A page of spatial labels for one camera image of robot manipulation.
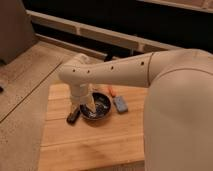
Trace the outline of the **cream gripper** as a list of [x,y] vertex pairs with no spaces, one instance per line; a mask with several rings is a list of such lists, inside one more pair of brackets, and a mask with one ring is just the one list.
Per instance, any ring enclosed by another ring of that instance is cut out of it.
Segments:
[[88,84],[70,85],[69,88],[72,103],[78,105],[86,104],[89,111],[95,112],[94,103],[89,103],[92,100],[92,94]]

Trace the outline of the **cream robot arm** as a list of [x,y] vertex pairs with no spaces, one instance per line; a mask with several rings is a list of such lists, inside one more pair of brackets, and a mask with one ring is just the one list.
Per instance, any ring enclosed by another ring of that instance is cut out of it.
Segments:
[[213,171],[213,54],[151,52],[91,64],[78,54],[62,65],[71,101],[91,101],[90,84],[146,87],[145,171]]

